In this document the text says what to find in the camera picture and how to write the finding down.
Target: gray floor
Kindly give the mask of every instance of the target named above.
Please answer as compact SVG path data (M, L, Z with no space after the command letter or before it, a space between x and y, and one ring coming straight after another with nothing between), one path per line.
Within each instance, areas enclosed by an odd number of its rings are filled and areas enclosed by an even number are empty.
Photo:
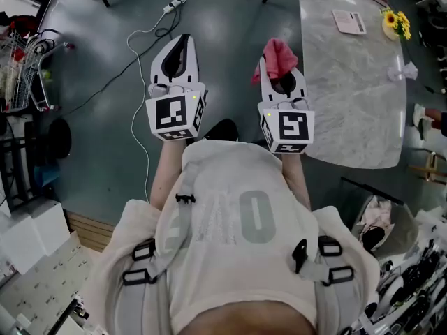
M58 29L75 43L76 50L58 55L52 66L51 96L67 113L83 103L116 75L134 55L127 49L126 37L136 29L149 29L162 8L171 0L109 0L107 9L100 0L53 0L43 27ZM414 0L392 0L412 23L409 42L411 58L419 68L419 80L441 88L437 63L429 50L418 43L418 18ZM173 16L161 23L166 27ZM256 63L269 38L287 41L300 57L301 31L298 0L188 0L182 21L173 33L190 33L196 42L200 81L210 90L201 133L216 121L231 118L237 124L241 141L257 140L259 86L251 85ZM154 36L134 38L132 46L142 52ZM149 80L154 56L168 42L160 41L142 58L143 73ZM409 61L404 49L406 61ZM386 170L357 170L303 157L312 207L339 204L344 197L340 177L370 184L409 204L416 213L420 207L437 205L442 186L425 184L406 171L409 163L422 164L423 155L412 152L420 147L418 133L411 127L413 103L445 109L443 96L430 94L420 82L408 81L408 124L398 166ZM54 188L65 209L99 221L116 223L124 204L131 198L144 199L146 159L131 136L133 113L142 100L138 65L133 64L117 81L85 107L67 117L73 134L71 155L60 162L61 177ZM57 113L43 118L48 124ZM135 133L147 147L151 158L149 188L159 157L161 142L149 129L144 110L135 121ZM443 140L433 135L425 147L436 149Z

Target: vase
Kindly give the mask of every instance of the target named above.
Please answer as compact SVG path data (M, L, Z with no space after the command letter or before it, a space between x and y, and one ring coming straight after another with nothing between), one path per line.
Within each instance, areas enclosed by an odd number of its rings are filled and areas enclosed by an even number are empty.
M399 38L399 35L394 32L394 29L386 24L385 19L382 20L382 29L386 37L388 37L391 41L395 41Z

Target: pink garment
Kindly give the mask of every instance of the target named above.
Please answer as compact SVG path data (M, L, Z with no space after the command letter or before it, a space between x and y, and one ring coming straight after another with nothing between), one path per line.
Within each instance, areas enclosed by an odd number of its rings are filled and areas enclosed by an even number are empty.
M298 64L298 58L293 54L290 47L279 38L269 39L267 45L264 47L263 54L265 56L267 74L271 80L283 77ZM251 83L258 83L260 81L261 75L258 64L254 71L254 76L251 79Z

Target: gray tabletop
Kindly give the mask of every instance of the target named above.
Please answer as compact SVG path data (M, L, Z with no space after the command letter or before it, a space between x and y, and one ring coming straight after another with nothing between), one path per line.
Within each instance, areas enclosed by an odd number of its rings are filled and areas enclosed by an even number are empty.
M403 66L400 41L381 28L372 0L300 0L304 74L315 110L315 138L306 154L353 168L397 165L406 109L405 80L391 82L389 66ZM332 10L359 12L366 35L339 32Z

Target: person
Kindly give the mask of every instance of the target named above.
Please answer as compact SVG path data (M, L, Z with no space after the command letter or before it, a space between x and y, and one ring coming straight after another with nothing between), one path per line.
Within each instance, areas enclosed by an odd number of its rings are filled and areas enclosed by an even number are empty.
M425 108L420 104L414 105L413 124L420 132L420 138L427 140L430 129L440 130L447 137L447 113L438 109Z
M351 235L334 207L311 212L300 155L282 154L280 160L237 139L235 124L226 119L188 147L184 140L163 143L149 203L127 202L89 276L86 309L110 334L126 333L116 330L121 328L115 324L117 296L111 295L122 277L120 262L149 237L155 237L160 254L178 241L182 214L176 199L192 169L195 201L186 206L180 201L183 207L191 205L190 233L166 271L172 334L316 334L314 283L291 271L291 255L306 239L308 258L314 259L321 225L360 255L356 259L362 265L353 267L364 269L365 276L356 293L366 298L374 294L378 262ZM125 307L130 315L124 322L133 326L139 321L132 320L133 315L145 311L141 302L130 301ZM141 329L132 333L151 333Z

